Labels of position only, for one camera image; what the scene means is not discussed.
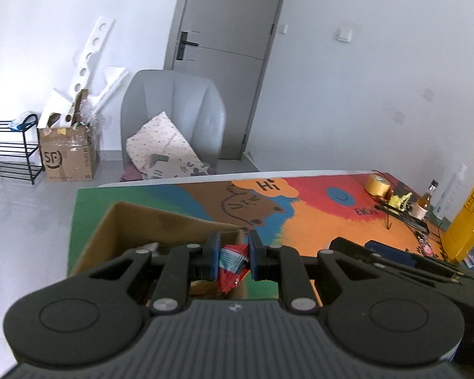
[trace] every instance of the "gray chair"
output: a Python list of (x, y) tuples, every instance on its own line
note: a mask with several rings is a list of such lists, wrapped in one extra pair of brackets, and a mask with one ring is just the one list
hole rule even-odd
[(160, 69), (135, 74), (121, 106), (121, 152), (126, 166), (126, 140), (158, 113), (165, 111), (198, 157), (216, 168), (226, 110), (208, 78)]

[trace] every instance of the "red snack packet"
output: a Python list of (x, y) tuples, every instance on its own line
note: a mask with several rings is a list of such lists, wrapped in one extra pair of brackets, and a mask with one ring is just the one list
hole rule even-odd
[(227, 293), (249, 272), (249, 246), (224, 245), (219, 250), (218, 288)]

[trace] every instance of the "sf cardboard box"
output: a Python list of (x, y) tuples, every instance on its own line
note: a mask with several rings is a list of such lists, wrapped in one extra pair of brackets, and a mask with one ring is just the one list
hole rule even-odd
[(95, 146), (90, 126), (39, 129), (40, 151), (49, 181), (91, 181)]
[[(161, 247), (204, 244), (212, 231), (222, 232), (221, 245), (244, 243), (239, 226), (205, 221), (174, 214), (155, 208), (118, 202), (112, 205), (100, 221), (96, 231), (83, 249), (71, 275), (105, 263), (122, 255), (128, 249), (158, 242)], [(215, 281), (198, 281), (191, 284), (191, 295), (215, 297)], [(241, 283), (231, 291), (232, 298), (245, 298), (246, 289)]]

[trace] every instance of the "yellow bottle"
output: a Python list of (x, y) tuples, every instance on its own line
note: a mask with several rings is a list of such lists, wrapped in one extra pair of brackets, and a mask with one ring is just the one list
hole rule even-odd
[(474, 188), (442, 237), (448, 259), (461, 262), (474, 247)]

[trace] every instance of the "yellow clip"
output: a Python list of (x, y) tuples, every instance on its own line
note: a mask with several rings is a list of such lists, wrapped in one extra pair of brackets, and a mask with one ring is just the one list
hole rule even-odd
[(412, 192), (404, 195), (404, 196), (397, 196), (393, 195), (388, 202), (388, 205), (397, 208), (399, 211), (405, 211), (405, 207), (409, 202), (409, 199), (412, 197)]

